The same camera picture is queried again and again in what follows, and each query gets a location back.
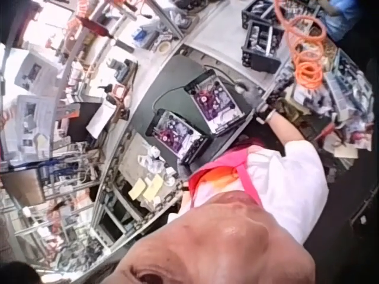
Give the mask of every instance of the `window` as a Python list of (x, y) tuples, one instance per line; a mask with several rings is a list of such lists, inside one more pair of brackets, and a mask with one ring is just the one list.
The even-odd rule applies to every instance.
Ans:
[(45, 3), (36, 21), (30, 21), (25, 30), (24, 41), (38, 46), (45, 46), (47, 40), (56, 35), (55, 40), (64, 38), (62, 30), (66, 28), (72, 11), (51, 3)]

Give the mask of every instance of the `yellow sticky note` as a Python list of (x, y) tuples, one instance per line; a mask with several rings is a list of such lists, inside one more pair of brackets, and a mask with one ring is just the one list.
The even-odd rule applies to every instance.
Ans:
[(146, 184), (143, 182), (143, 180), (138, 179), (136, 184), (133, 186), (132, 189), (129, 190), (128, 194), (131, 197), (131, 200), (136, 200), (138, 196), (141, 195), (141, 193), (146, 188)]
[(163, 185), (163, 179), (159, 175), (155, 175), (151, 184), (147, 187), (146, 191), (143, 193), (143, 197), (146, 198), (147, 201), (153, 201), (154, 197), (160, 190)]

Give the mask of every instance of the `black box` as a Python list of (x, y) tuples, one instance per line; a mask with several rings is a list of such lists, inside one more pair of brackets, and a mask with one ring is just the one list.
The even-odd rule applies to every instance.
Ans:
[[(259, 5), (263, 5), (258, 11), (254, 11)], [(245, 9), (242, 10), (242, 28), (248, 29), (249, 21), (261, 21), (267, 24), (278, 25), (278, 19), (275, 15), (274, 4), (269, 0), (254, 0)]]
[[(266, 41), (269, 43), (271, 41), (271, 52), (266, 55), (265, 50), (260, 47), (261, 50), (253, 49), (251, 39), (252, 34), (255, 30), (259, 29), (257, 33), (257, 42)], [(267, 40), (264, 38), (264, 34), (270, 35), (272, 33), (272, 40), (266, 36)], [(275, 72), (280, 67), (281, 61), (276, 57), (276, 52), (280, 46), (280, 42), (283, 38), (284, 30), (281, 28), (273, 27), (269, 24), (260, 21), (250, 21), (248, 26), (248, 34), (246, 36), (245, 45), (242, 47), (242, 65), (244, 67), (250, 67), (251, 69), (259, 72), (267, 72), (270, 74), (275, 74)]]

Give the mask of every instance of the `black cable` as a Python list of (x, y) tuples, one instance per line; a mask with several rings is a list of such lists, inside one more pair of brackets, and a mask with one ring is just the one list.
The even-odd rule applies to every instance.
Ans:
[(155, 105), (156, 105), (156, 103), (157, 103), (160, 99), (162, 99), (167, 93), (170, 93), (170, 92), (175, 91), (175, 90), (178, 90), (178, 89), (182, 89), (182, 88), (184, 88), (184, 87), (185, 87), (185, 85), (184, 85), (184, 86), (180, 86), (180, 87), (176, 87), (176, 88), (170, 89), (170, 90), (168, 90), (168, 91), (162, 93), (161, 95), (159, 95), (159, 96), (154, 100), (154, 102), (153, 102), (153, 104), (152, 104), (153, 112), (156, 114), (156, 109), (155, 109)]
[[(215, 70), (219, 71), (220, 73), (224, 74), (225, 77), (227, 77), (227, 79), (231, 82), (231, 83), (230, 83), (231, 85), (233, 85), (233, 86), (235, 85), (235, 81), (234, 81), (234, 80), (233, 80), (233, 79), (232, 79), (227, 73), (225, 73), (225, 71), (222, 71), (222, 70), (219, 69), (218, 67), (215, 67), (215, 66), (212, 66), (212, 65), (204, 64), (203, 66), (204, 66), (204, 67), (207, 67), (207, 68), (211, 68), (211, 69), (215, 69)], [(156, 105), (156, 103), (157, 103), (160, 99), (162, 99), (167, 93), (170, 93), (170, 92), (172, 92), (172, 91), (175, 91), (175, 90), (178, 90), (178, 89), (184, 88), (185, 86), (186, 86), (186, 85), (184, 85), (184, 86), (180, 86), (180, 87), (176, 87), (176, 88), (173, 88), (173, 89), (170, 89), (170, 90), (164, 92), (163, 94), (159, 95), (159, 97), (157, 97), (157, 98), (155, 99), (155, 101), (153, 102), (153, 104), (152, 104), (153, 112), (156, 114), (156, 109), (155, 109), (155, 105)]]
[(211, 68), (211, 69), (215, 69), (215, 70), (221, 72), (222, 74), (225, 75), (225, 77), (228, 78), (229, 81), (231, 81), (232, 84), (235, 84), (235, 81), (234, 81), (234, 80), (233, 80), (233, 79), (232, 79), (232, 78), (231, 78), (231, 77), (230, 77), (225, 71), (221, 70), (220, 68), (215, 67), (215, 66), (212, 66), (212, 65), (207, 65), (207, 64), (204, 64), (203, 66), (204, 66), (204, 67)]

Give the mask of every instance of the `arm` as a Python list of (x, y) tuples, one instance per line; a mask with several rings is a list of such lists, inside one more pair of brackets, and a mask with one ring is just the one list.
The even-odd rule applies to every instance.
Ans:
[(333, 5), (331, 5), (328, 0), (318, 0), (318, 1), (319, 1), (320, 6), (325, 10), (325, 12), (329, 16), (335, 17), (341, 14), (340, 10), (338, 10), (337, 7), (334, 7)]
[(274, 112), (272, 117), (267, 120), (267, 124), (284, 146), (291, 141), (305, 140), (299, 130), (277, 112)]

